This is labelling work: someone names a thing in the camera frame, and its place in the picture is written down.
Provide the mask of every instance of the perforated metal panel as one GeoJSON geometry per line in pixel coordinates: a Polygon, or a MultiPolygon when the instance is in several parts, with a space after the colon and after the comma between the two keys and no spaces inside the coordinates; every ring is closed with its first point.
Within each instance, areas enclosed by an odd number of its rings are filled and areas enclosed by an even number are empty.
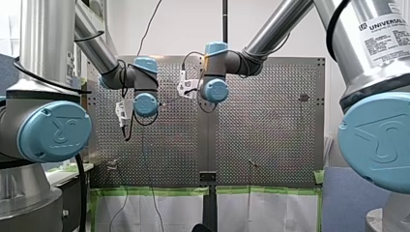
{"type": "Polygon", "coordinates": [[[218,185],[314,186],[323,154],[322,59],[269,59],[259,76],[227,77],[218,185]],[[308,95],[308,101],[301,101],[308,95]]]}
{"type": "MultiPolygon", "coordinates": [[[[177,98],[182,60],[158,60],[161,102],[177,98]]],[[[188,66],[189,78],[197,78],[198,64],[188,66]]],[[[248,79],[229,75],[229,98],[215,114],[198,111],[192,100],[163,107],[144,129],[145,156],[141,127],[133,126],[128,143],[119,129],[120,92],[98,87],[95,105],[90,102],[96,126],[90,153],[99,160],[92,187],[146,186],[150,179],[160,187],[198,186],[199,171],[217,171],[218,185],[314,187],[313,170],[323,158],[324,60],[270,58],[264,67],[248,79]],[[301,94],[308,101],[299,101],[301,94]],[[108,171],[113,160],[118,169],[108,171]]]]}
{"type": "MultiPolygon", "coordinates": [[[[160,108],[152,126],[143,129],[134,122],[129,142],[124,141],[114,112],[120,91],[98,87],[96,134],[101,163],[92,175],[94,187],[147,186],[151,182],[162,187],[198,185],[196,102],[175,100],[180,64],[180,59],[159,62],[159,99],[170,103],[160,108]],[[118,160],[118,168],[109,171],[106,164],[113,160],[118,160]]],[[[197,78],[195,66],[187,66],[187,71],[190,78],[197,78]]]]}

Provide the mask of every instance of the light blue joint cap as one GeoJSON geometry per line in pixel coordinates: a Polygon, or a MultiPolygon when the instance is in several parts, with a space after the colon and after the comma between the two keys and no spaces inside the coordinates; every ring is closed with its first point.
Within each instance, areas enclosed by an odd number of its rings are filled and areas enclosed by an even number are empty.
{"type": "Polygon", "coordinates": [[[151,57],[136,57],[133,60],[133,64],[144,71],[148,71],[150,73],[158,73],[157,61],[151,57]]]}
{"type": "Polygon", "coordinates": [[[338,130],[340,150],[376,186],[410,193],[410,93],[374,95],[354,104],[338,130]]]}
{"type": "Polygon", "coordinates": [[[133,100],[133,110],[140,117],[154,116],[158,112],[158,107],[157,99],[151,94],[142,93],[133,100]]]}
{"type": "Polygon", "coordinates": [[[103,77],[101,75],[99,75],[99,83],[100,85],[104,88],[104,89],[110,89],[105,82],[103,82],[103,77]]]}
{"type": "Polygon", "coordinates": [[[87,144],[91,129],[91,119],[79,104],[54,101],[38,108],[21,125],[17,147],[33,162],[68,160],[87,144]]]}
{"type": "Polygon", "coordinates": [[[208,102],[223,102],[229,95],[228,85],[221,79],[213,79],[204,86],[203,93],[208,102]]]}
{"type": "Polygon", "coordinates": [[[205,54],[207,56],[214,56],[221,54],[228,50],[228,44],[225,42],[211,42],[205,47],[205,54]]]}

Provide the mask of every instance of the white curtain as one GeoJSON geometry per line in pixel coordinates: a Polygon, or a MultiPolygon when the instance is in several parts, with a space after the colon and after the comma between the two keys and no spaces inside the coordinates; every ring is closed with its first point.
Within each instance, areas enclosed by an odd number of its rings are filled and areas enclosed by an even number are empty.
{"type": "MultiPolygon", "coordinates": [[[[99,198],[94,232],[162,232],[153,196],[129,196],[124,209],[112,221],[125,200],[125,196],[99,198]]],[[[156,196],[156,202],[164,232],[191,232],[202,222],[202,195],[156,196]]]]}
{"type": "Polygon", "coordinates": [[[253,192],[218,195],[220,232],[319,231],[317,195],[253,192]]]}
{"type": "Polygon", "coordinates": [[[0,54],[18,56],[20,0],[0,0],[0,54]]]}

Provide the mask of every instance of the sticker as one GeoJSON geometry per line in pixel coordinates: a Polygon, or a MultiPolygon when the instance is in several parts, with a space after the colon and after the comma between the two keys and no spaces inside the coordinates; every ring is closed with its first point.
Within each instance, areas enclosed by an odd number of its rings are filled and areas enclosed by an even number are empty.
{"type": "Polygon", "coordinates": [[[67,52],[67,73],[66,84],[73,87],[73,72],[74,72],[74,56],[72,53],[67,52]]]}
{"type": "Polygon", "coordinates": [[[410,28],[401,14],[386,14],[359,26],[362,44],[373,67],[410,56],[410,28]]]}
{"type": "Polygon", "coordinates": [[[400,6],[397,3],[389,3],[389,7],[392,13],[401,14],[400,6]]]}

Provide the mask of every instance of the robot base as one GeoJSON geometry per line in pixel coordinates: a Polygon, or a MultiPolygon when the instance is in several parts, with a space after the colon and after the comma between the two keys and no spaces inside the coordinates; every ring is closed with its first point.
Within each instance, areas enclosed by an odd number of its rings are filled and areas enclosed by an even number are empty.
{"type": "Polygon", "coordinates": [[[0,170],[0,228],[63,231],[63,198],[50,188],[39,164],[0,170]]]}
{"type": "Polygon", "coordinates": [[[410,231],[410,195],[392,193],[384,209],[366,215],[366,232],[410,231]]]}

